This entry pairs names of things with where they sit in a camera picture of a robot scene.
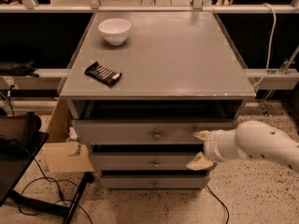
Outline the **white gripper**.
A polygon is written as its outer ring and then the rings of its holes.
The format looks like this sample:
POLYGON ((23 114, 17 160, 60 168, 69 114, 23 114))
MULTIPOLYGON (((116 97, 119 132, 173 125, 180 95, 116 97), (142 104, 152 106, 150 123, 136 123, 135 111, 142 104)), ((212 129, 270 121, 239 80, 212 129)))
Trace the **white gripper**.
POLYGON ((235 141, 235 130, 224 131, 197 131, 193 136, 204 141, 204 152, 199 152, 186 167, 190 170, 200 171, 220 163, 239 158, 235 141))

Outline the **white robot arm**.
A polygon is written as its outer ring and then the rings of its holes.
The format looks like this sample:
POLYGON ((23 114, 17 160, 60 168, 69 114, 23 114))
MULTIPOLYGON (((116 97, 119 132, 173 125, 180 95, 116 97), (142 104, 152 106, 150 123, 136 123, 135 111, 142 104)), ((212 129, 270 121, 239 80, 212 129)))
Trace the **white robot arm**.
POLYGON ((203 141, 204 150, 186 165, 190 170, 200 171, 232 160, 264 159, 299 173, 299 143, 266 123, 249 120, 233 130, 200 131, 193 135, 203 141))

